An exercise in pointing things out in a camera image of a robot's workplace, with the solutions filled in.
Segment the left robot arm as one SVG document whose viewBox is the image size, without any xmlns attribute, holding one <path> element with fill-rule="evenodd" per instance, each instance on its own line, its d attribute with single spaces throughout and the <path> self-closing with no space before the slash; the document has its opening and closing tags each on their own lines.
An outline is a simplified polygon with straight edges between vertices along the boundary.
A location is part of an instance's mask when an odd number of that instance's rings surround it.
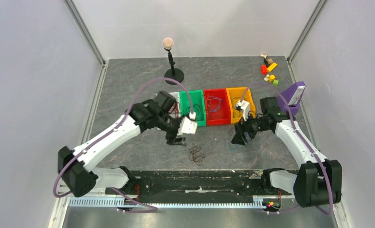
<svg viewBox="0 0 375 228">
<path fill-rule="evenodd" d="M 174 96 L 160 91 L 155 98 L 134 103 L 127 112 L 93 139 L 73 148 L 58 152 L 58 174 L 69 192 L 81 197 L 93 189 L 117 188 L 124 194 L 135 189 L 135 181 L 126 167 L 98 168 L 97 164 L 128 140 L 147 129 L 166 132 L 166 143 L 184 145 L 184 134 L 195 134 L 197 115 L 190 112 L 179 118 L 170 115 L 176 103 Z"/>
</svg>

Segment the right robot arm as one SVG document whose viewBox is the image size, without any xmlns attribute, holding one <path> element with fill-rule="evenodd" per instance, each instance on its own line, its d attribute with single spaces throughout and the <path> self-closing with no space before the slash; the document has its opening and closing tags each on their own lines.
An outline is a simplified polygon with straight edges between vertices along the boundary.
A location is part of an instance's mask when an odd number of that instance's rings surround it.
<svg viewBox="0 0 375 228">
<path fill-rule="evenodd" d="M 282 111 L 276 97 L 260 100 L 262 113 L 251 114 L 250 103 L 239 100 L 235 108 L 242 113 L 235 123 L 232 144 L 247 145 L 258 132 L 272 131 L 291 152 L 299 170 L 297 174 L 283 168 L 263 171 L 260 186 L 267 194 L 281 189 L 292 194 L 302 208 L 332 206 L 341 201 L 342 166 L 337 160 L 323 155 L 305 137 L 293 115 Z"/>
</svg>

